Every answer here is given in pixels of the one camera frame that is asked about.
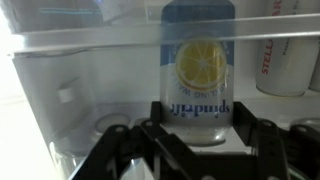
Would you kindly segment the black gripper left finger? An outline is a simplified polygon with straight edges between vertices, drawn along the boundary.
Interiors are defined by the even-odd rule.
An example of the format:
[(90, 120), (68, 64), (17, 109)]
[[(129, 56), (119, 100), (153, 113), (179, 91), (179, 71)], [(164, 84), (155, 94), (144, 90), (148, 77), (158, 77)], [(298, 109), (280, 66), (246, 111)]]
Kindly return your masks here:
[(120, 180), (132, 159), (142, 158), (160, 180), (160, 155), (155, 139), (140, 124), (108, 128), (68, 180)]

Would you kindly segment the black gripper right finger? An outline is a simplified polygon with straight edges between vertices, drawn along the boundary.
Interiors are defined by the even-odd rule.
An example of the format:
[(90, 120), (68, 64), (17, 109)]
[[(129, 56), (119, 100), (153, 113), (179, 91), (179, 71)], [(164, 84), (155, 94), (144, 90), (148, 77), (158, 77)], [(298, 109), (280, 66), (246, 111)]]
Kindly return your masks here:
[(279, 128), (235, 102), (233, 128), (257, 158), (258, 180), (320, 180), (320, 133), (307, 125)]

